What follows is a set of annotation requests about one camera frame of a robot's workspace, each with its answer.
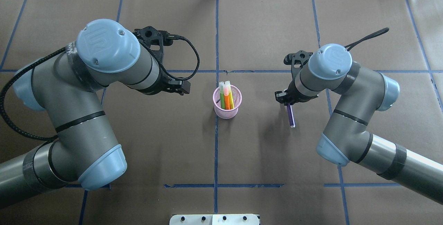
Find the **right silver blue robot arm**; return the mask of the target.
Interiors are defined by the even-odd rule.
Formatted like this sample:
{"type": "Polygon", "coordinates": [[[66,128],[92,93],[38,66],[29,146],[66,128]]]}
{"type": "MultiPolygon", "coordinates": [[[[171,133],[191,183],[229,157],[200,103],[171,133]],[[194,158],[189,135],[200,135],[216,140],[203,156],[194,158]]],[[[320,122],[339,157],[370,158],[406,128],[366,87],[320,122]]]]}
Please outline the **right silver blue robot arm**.
{"type": "Polygon", "coordinates": [[[338,44],[314,53],[290,53],[283,62],[291,66],[292,80],[285,90],[275,92],[277,102],[308,102],[326,89],[340,96],[316,146],[321,157],[342,167],[359,164],[442,204],[442,164],[367,130],[376,111],[388,110],[396,102],[397,81],[361,66],[348,48],[338,44]]]}

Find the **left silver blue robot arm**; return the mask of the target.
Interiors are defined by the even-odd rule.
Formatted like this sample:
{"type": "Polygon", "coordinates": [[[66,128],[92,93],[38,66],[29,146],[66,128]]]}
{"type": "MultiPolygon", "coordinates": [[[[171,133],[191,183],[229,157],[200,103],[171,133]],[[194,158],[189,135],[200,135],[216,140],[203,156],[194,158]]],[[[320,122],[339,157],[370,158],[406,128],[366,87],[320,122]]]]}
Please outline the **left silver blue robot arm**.
{"type": "Polygon", "coordinates": [[[163,47],[190,41],[151,26],[128,31],[110,19],[88,23],[74,42],[17,71],[1,91],[1,117],[12,130],[43,144],[1,163],[1,208],[77,181],[96,190],[127,170],[121,144],[97,96],[121,82],[145,95],[185,95],[189,77],[163,66],[163,47]],[[13,88],[32,110],[46,111],[56,135],[36,136],[17,127],[5,110],[13,88]]]}

